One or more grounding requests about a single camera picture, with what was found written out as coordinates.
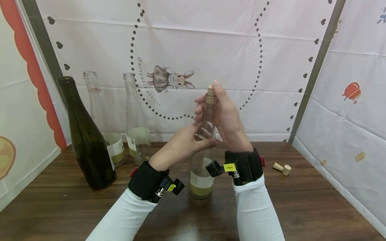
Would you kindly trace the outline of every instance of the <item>wooden table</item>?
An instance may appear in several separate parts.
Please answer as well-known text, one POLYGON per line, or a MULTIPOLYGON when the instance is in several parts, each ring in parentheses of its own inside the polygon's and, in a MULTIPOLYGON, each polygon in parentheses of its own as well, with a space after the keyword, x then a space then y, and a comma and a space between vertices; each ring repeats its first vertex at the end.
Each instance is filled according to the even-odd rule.
MULTIPOLYGON (((290 144, 260 142, 254 146, 266 159, 266 186, 286 240, 384 240, 290 144), (274 162, 291 165, 291 173, 284 177, 273 170, 274 162)), ((156 151, 162 144, 153 147, 156 151)), ((218 149, 219 161, 224 151, 218 149)), ((93 191, 71 147, 67 148, 0 213, 0 240, 85 240, 126 189, 134 169, 128 154, 126 159, 117 168, 112 186, 93 191)), ((172 167, 171 177, 187 187, 179 196, 168 193, 162 197, 135 240, 239 239, 230 176, 216 177, 213 193, 205 200, 189 195, 189 163, 172 167)))

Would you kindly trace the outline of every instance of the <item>red cartoon illustration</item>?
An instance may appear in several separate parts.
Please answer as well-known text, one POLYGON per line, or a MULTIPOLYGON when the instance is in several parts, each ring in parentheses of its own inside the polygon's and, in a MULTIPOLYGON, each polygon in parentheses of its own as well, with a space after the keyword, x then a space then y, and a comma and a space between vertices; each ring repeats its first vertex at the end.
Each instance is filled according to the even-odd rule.
POLYGON ((361 90, 359 89, 359 84, 356 82, 349 84, 344 90, 344 94, 342 94, 342 96, 346 96, 344 100, 349 98, 354 100, 353 104, 356 104, 357 101, 355 99, 358 99, 361 96, 361 90))

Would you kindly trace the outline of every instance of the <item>wine bottle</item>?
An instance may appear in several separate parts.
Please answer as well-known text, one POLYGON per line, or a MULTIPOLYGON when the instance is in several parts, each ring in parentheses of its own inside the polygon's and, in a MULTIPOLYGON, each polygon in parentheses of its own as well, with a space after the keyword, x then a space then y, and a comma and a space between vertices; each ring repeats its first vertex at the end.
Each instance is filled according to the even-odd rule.
POLYGON ((126 138, 129 153, 136 165, 141 165, 151 157, 151 139, 149 122, 139 102, 135 85, 135 75, 123 75, 127 95, 126 109, 126 138))
MULTIPOLYGON (((201 127, 198 137, 204 139, 205 136, 215 138, 215 125, 213 124, 213 115, 215 113, 217 98, 213 93, 213 87, 208 87, 208 92, 205 95, 204 106, 204 125, 201 127)), ((191 160, 190 164, 190 194, 198 199, 207 198, 212 193, 212 186, 214 177, 211 177, 207 169, 205 168, 209 163, 216 160, 217 150, 215 147, 211 149, 205 149, 196 153, 191 160)))
POLYGON ((116 178, 106 141, 83 105, 75 80, 63 76, 58 79, 58 84, 67 107, 75 158, 91 188, 106 188, 116 178))
POLYGON ((109 106, 107 106, 102 96, 97 74, 93 71, 84 72, 83 78, 86 81, 88 94, 90 96, 91 118, 105 138, 107 150, 113 160, 114 167, 119 167, 125 161, 125 149, 122 136, 120 133, 114 132, 113 128, 107 125, 106 119, 109 116, 109 106))

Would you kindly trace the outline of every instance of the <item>black wrist strap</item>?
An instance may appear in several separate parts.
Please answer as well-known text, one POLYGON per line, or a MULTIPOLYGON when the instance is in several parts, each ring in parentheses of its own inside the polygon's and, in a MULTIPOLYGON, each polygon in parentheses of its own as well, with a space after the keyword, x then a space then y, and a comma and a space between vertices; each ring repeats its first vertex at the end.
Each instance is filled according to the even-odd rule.
POLYGON ((260 155, 256 149, 253 149, 253 152, 227 151, 223 166, 213 161, 206 166, 206 169, 212 177, 228 172, 236 186, 242 185, 243 182, 256 181, 263 175, 260 155))
POLYGON ((127 187, 142 200, 157 203, 164 191, 178 195, 185 186, 178 179, 172 181, 169 177, 169 170, 157 172, 148 161, 145 161, 132 174, 127 187))

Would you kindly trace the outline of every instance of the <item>hand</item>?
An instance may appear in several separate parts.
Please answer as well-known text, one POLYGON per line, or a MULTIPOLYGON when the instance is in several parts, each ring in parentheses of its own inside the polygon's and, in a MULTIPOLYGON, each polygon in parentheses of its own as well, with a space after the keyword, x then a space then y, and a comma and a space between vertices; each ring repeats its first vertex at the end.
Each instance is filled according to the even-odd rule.
POLYGON ((221 141, 214 138, 196 141, 196 134, 202 125, 202 122, 195 122, 179 129, 169 142, 150 158, 150 166, 156 171, 166 171, 170 166, 190 159, 201 150, 220 145, 221 141))
MULTIPOLYGON (((213 91, 218 99, 214 124, 222 137, 222 141, 231 152, 252 152, 253 147, 244 131, 239 112, 217 80, 213 83, 213 91)), ((195 102, 197 107, 194 111, 196 114, 194 120, 203 121, 205 95, 196 98, 195 102)))

